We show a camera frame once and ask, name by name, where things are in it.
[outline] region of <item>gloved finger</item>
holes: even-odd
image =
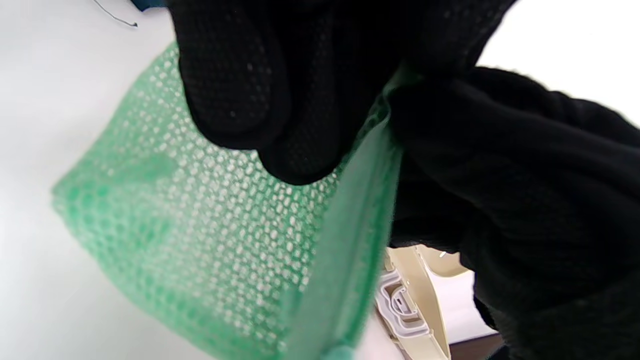
[[[457,252],[475,212],[471,203],[444,190],[405,156],[390,246],[421,243],[441,251]]]
[[[406,61],[427,76],[455,76],[476,64],[516,0],[398,0],[388,9]]]
[[[256,149],[289,119],[284,58],[266,0],[169,0],[194,123],[211,142]]]
[[[273,175],[292,184],[311,183],[330,174],[350,150],[399,63],[385,37],[377,36],[382,17],[377,10],[363,14],[355,3],[338,1],[276,25],[289,69],[292,113],[285,131],[259,152]]]
[[[324,177],[340,159],[333,22],[327,10],[312,19],[282,19],[276,25],[289,70],[292,110],[284,132],[259,154],[267,171],[293,184]]]
[[[546,264],[550,274],[569,262],[590,273],[594,237],[624,239],[640,230],[637,222],[616,225],[640,204],[639,155],[493,100],[504,97],[460,80],[399,89],[390,99],[392,126],[427,175],[488,216],[511,255],[536,268]],[[428,112],[420,111],[426,101]],[[557,251],[541,253],[545,247]],[[636,258],[618,263],[629,268]]]
[[[541,115],[620,144],[640,147],[640,131],[619,113],[600,104],[549,91],[513,72],[478,67],[465,76],[470,85],[500,104]]]

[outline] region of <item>cream plastic part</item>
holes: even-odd
[[[418,248],[387,249],[385,270],[376,303],[392,340],[409,360],[451,360],[438,299]],[[380,295],[384,291],[390,296]],[[402,297],[392,296],[398,293]],[[380,298],[391,301],[378,301]]]
[[[424,245],[415,247],[429,270],[440,277],[454,277],[468,269],[460,264],[460,254],[448,254]]]

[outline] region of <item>green mesh bag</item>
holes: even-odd
[[[177,60],[173,44],[138,78],[56,185],[56,211],[127,297],[215,358],[348,359],[372,304],[401,159],[384,97],[348,160],[291,186],[256,152],[222,149],[195,129]]]

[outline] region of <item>white plastic clip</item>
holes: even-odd
[[[380,315],[387,321],[397,338],[416,338],[429,335],[429,326],[412,309],[406,298],[406,288],[397,270],[385,272],[376,292]]]

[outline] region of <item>dark object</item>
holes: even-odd
[[[292,184],[328,175],[400,59],[462,74],[515,0],[168,0],[189,109]]]
[[[512,359],[640,358],[640,131],[494,69],[390,102],[414,169],[392,244],[459,251]]]
[[[482,360],[494,353],[501,345],[502,338],[497,334],[451,344],[451,359]]]
[[[113,20],[116,20],[117,22],[120,22],[122,24],[128,25],[132,28],[137,28],[138,27],[138,23],[137,22],[128,22],[126,20],[123,20],[119,17],[117,17],[116,15],[113,15],[109,10],[105,9],[105,7],[100,4],[100,1],[98,0],[93,0],[93,2],[103,11],[106,12],[107,15],[109,15]]]
[[[509,354],[509,348],[503,345],[498,350],[496,350],[487,360],[509,360],[509,359],[511,359]]]
[[[164,0],[131,0],[141,12],[149,8],[165,8]]]

